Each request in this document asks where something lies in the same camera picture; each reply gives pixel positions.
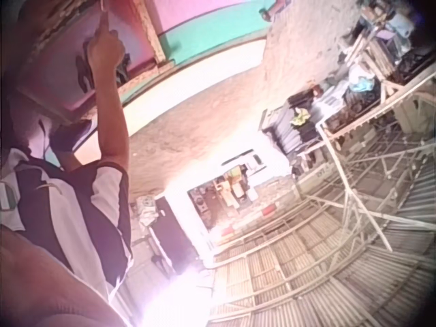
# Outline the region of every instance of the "black and white shirt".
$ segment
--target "black and white shirt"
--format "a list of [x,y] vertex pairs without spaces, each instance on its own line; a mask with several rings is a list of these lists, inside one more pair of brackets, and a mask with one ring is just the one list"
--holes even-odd
[[1,224],[110,300],[132,263],[128,188],[116,164],[95,161],[68,174],[12,149],[2,168]]

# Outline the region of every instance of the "raised arm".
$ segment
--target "raised arm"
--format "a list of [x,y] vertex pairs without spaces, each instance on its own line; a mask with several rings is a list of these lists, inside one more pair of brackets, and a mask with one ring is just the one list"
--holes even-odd
[[125,49],[116,31],[109,31],[107,12],[88,47],[97,98],[98,142],[102,162],[129,167],[129,134],[116,87],[116,67],[123,60]]

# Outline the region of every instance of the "roof beam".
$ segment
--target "roof beam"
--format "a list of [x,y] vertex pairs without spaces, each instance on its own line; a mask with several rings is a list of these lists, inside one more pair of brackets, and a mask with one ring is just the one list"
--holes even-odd
[[150,42],[151,47],[155,53],[155,59],[157,63],[163,63],[166,61],[164,50],[162,49],[161,42],[157,37],[155,27],[150,19],[149,11],[145,6],[144,0],[130,0],[137,15],[141,20],[142,29],[144,30],[147,39]]

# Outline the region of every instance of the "pointing finger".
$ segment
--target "pointing finger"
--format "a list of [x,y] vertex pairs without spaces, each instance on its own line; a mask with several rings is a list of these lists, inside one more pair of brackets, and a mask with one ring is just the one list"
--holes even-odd
[[95,34],[100,34],[101,32],[109,31],[109,14],[108,12],[102,12],[100,16],[100,23],[98,25]]

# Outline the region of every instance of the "black door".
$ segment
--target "black door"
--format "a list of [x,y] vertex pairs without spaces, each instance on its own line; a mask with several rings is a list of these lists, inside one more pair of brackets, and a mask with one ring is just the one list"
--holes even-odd
[[167,200],[156,200],[158,218],[151,224],[165,254],[170,258],[172,267],[181,275],[198,257],[197,251],[186,236]]

